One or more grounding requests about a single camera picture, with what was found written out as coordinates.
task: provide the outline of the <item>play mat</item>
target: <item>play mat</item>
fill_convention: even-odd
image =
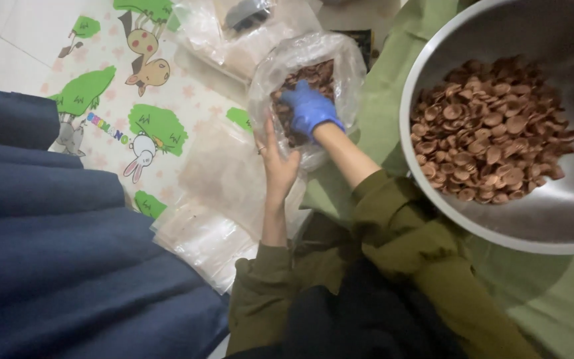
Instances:
[[[390,119],[399,100],[391,99],[426,40],[461,6],[410,0],[367,77],[354,139],[390,171],[405,170]],[[133,208],[154,218],[179,198],[184,155],[202,124],[219,118],[249,130],[243,86],[180,51],[179,22],[170,16],[169,0],[89,1],[41,88],[57,102],[61,122],[51,150],[116,173]],[[304,203],[346,219],[349,192],[334,169],[310,178]],[[480,239],[470,247],[478,276],[506,312],[556,355],[574,358],[574,256],[520,253]]]

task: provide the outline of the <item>stainless steel bowl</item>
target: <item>stainless steel bowl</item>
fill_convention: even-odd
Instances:
[[[404,85],[400,133],[420,188],[447,216],[499,245],[544,254],[574,254],[574,154],[559,161],[566,177],[548,181],[502,206],[462,202],[431,188],[415,159],[409,113],[420,89],[432,87],[464,61],[526,55],[542,61],[562,91],[574,128],[574,0],[482,0],[458,14],[426,44]]]

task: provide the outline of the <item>navy blue cloth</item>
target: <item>navy blue cloth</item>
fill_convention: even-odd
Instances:
[[[228,297],[152,242],[115,174],[45,151],[56,108],[17,95],[0,102],[0,357],[206,357],[227,335]],[[46,107],[49,124],[10,132]]]

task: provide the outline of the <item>gloved hand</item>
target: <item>gloved hand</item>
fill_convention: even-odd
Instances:
[[[285,91],[281,100],[293,110],[291,128],[309,136],[312,142],[315,142],[312,134],[314,127],[325,121],[335,123],[345,132],[344,126],[338,120],[334,104],[320,92],[309,88],[307,80],[300,80],[296,84],[296,91]]]

